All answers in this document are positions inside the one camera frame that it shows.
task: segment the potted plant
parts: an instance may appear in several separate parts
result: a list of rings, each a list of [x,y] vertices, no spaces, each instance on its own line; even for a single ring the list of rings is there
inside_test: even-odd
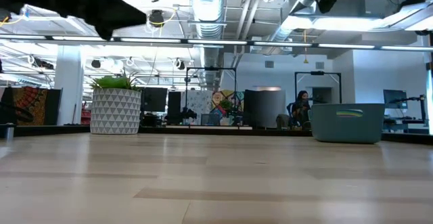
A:
[[[93,79],[90,132],[94,134],[136,134],[140,123],[141,91],[135,79],[123,75]]]

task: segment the ceiling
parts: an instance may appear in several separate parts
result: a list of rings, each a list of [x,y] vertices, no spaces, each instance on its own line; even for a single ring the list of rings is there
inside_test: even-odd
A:
[[[197,38],[196,27],[189,21],[194,20],[194,12],[191,7],[191,0],[124,0],[141,11],[150,14],[153,9],[163,11],[165,23],[163,28],[153,28],[146,24],[116,30],[115,37],[178,37],[178,38]],[[248,30],[247,39],[252,37],[266,37],[273,34],[276,28],[281,24],[288,10],[290,10],[295,0],[274,0],[266,3],[259,0],[257,11],[254,14],[254,22]],[[225,0],[224,3],[224,27],[223,38],[234,39],[238,23],[242,14],[243,0]],[[0,33],[3,34],[33,34],[33,35],[82,35],[97,36],[94,27],[89,26],[83,20],[69,17],[61,18],[57,13],[46,9],[33,6],[27,6],[29,18],[21,21],[0,26]],[[20,16],[13,16],[12,21],[19,20]],[[293,41],[307,42],[326,42],[326,43],[362,43],[371,42],[374,39],[377,42],[395,45],[408,45],[416,40],[413,32],[381,32],[380,34],[368,34],[365,32],[347,32],[332,30],[315,30],[309,29],[304,32],[292,32],[290,38]],[[140,72],[141,74],[164,74],[166,76],[178,76],[176,79],[159,83],[172,83],[180,85],[183,83],[182,76],[185,71],[180,71],[173,66],[173,61],[180,59],[187,66],[201,66],[200,50],[195,47],[117,47],[103,45],[83,45],[87,54],[87,65],[85,68],[87,76],[85,83],[91,83],[91,78],[95,74],[106,74],[112,71],[103,68],[92,68],[91,62],[94,59],[112,58],[124,64],[128,73]],[[294,48],[293,55],[297,56],[304,52],[304,48]],[[311,54],[328,55],[333,58],[338,53],[333,49],[312,49]],[[29,44],[29,43],[12,43],[2,42],[0,44],[0,58],[3,61],[4,71],[47,71],[44,68],[35,68],[31,65],[31,58],[34,56],[55,66],[57,60],[57,45],[53,44]],[[27,79],[30,82],[40,83],[43,86],[52,86],[54,75],[37,75],[27,74],[20,75],[20,78]],[[0,85],[6,83],[5,77],[0,79]],[[155,78],[141,78],[142,85],[158,84]]]

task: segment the pipe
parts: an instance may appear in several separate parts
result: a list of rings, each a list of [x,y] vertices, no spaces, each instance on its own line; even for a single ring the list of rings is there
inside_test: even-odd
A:
[[[192,0],[192,6],[197,21],[223,21],[224,0]],[[221,25],[196,25],[197,35],[200,39],[221,39],[223,27]],[[219,49],[200,48],[200,59],[203,67],[220,67]],[[205,73],[206,85],[214,85],[215,75]]]
[[[246,37],[248,36],[248,31],[250,31],[252,20],[254,19],[254,16],[256,15],[256,10],[257,10],[259,1],[260,0],[254,0],[254,4],[252,6],[250,15],[248,16],[248,21],[247,21],[246,26],[245,26],[244,34],[242,35],[243,40],[246,39]]]
[[[248,8],[250,7],[251,0],[246,0],[244,6],[242,8],[241,18],[239,20],[239,24],[237,25],[235,39],[239,39],[241,35],[242,28],[244,26],[246,14],[248,13]]]

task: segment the person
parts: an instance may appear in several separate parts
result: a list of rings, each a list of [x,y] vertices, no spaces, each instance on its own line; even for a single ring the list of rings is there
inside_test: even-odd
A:
[[[292,106],[292,117],[299,122],[302,127],[305,122],[310,120],[308,111],[311,110],[309,104],[309,94],[306,91],[301,91]]]

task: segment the green plant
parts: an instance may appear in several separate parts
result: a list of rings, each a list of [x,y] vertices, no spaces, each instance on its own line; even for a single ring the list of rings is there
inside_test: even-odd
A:
[[[134,80],[137,78],[131,79],[135,74],[137,73],[133,72],[127,76],[127,73],[123,70],[121,76],[104,76],[100,79],[93,79],[91,87],[94,89],[130,89],[138,91],[140,88],[133,84]]]
[[[224,110],[230,110],[233,107],[233,103],[231,103],[231,101],[229,101],[228,99],[223,99],[219,105],[222,107],[222,109]]]

